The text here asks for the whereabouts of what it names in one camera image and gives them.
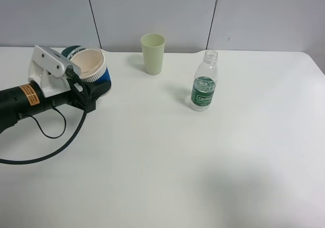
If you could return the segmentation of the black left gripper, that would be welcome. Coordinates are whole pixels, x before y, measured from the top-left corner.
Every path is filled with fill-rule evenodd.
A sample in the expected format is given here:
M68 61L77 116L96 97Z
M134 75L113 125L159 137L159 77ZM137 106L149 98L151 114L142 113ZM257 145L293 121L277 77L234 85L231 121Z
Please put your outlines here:
M71 104L75 108L83 111L96 110L96 101L111 89L111 81L85 82L87 92L67 91L55 96L45 97L37 83L32 82L19 86L22 92L21 102L19 103L19 114L36 115L52 107L58 107L63 104Z

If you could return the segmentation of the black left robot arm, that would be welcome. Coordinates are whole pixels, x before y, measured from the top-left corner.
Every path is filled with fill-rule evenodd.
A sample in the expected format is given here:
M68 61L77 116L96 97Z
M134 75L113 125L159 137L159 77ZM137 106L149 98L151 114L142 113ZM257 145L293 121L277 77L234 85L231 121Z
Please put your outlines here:
M45 97L36 82L1 91L1 132L14 126L27 116L34 116L64 104L84 110L84 92L76 90Z

